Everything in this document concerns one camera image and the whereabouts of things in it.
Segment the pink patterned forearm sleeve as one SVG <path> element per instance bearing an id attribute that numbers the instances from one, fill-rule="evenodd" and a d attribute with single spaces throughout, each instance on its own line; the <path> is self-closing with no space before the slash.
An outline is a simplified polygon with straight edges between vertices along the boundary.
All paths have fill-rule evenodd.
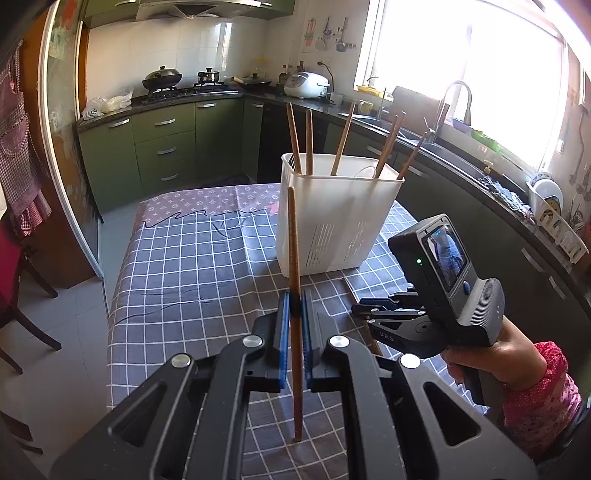
<path id="1" fill-rule="evenodd" d="M 505 429 L 533 459 L 570 426 L 582 402 L 561 349 L 554 342 L 536 343 L 535 348 L 546 360 L 546 373 L 531 388 L 510 391 L 503 404 Z"/>

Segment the person right hand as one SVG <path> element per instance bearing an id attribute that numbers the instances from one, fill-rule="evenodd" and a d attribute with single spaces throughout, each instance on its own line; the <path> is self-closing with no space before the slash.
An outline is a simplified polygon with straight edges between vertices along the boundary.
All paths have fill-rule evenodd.
<path id="1" fill-rule="evenodd" d="M 523 391 L 546 374 L 547 362 L 533 342 L 507 317 L 491 347 L 450 347 L 441 354 L 450 375 L 465 382 L 468 368 L 492 374 L 507 389 Z"/>

